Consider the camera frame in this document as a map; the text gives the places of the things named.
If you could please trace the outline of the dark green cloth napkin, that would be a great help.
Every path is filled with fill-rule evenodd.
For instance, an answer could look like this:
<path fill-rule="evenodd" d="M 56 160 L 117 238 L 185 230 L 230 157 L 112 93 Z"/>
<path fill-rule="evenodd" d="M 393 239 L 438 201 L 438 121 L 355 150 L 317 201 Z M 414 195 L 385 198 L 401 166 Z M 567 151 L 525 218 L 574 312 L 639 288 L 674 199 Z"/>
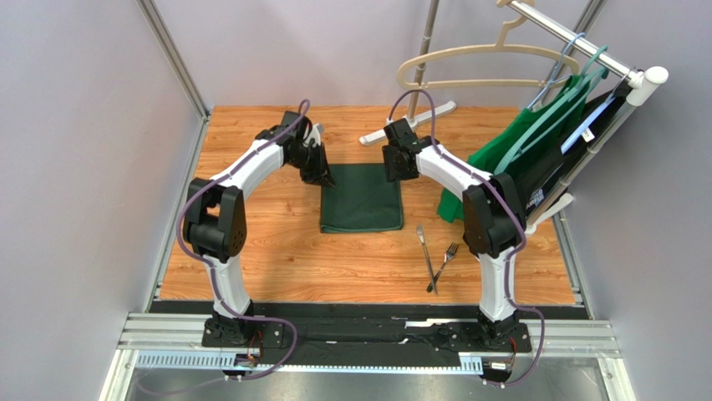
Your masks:
<path fill-rule="evenodd" d="M 399 182 L 387 180 L 382 163 L 331 166 L 333 187 L 321 191 L 320 231 L 355 234 L 399 231 L 404 212 Z"/>

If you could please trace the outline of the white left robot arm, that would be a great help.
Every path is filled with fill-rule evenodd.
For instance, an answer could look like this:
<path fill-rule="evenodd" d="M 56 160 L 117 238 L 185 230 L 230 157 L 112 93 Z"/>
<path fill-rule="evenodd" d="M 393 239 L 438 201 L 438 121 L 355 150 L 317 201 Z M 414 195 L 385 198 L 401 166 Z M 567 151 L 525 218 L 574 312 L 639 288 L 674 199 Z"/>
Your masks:
<path fill-rule="evenodd" d="M 304 112 L 287 111 L 280 124 L 263 130 L 238 160 L 209 180 L 194 179 L 181 212 L 179 245 L 201 261 L 213 291 L 214 318 L 242 331 L 259 319 L 245 288 L 240 254 L 247 242 L 246 202 L 272 173 L 285 165 L 300 172 L 303 182 L 333 187 L 324 128 Z"/>

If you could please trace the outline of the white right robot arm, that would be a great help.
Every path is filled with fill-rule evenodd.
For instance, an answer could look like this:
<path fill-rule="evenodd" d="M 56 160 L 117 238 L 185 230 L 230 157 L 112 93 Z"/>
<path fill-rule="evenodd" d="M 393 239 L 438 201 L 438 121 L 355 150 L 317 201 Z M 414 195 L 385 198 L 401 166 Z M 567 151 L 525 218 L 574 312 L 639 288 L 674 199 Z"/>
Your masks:
<path fill-rule="evenodd" d="M 424 175 L 461 200 L 463 240 L 481 266 L 480 324 L 492 340 L 509 336 L 518 324 L 513 265 L 526 241 L 526 216 L 513 179 L 468 165 L 434 136 L 418 137 L 406 119 L 387 124 L 384 133 L 387 180 L 413 180 Z"/>

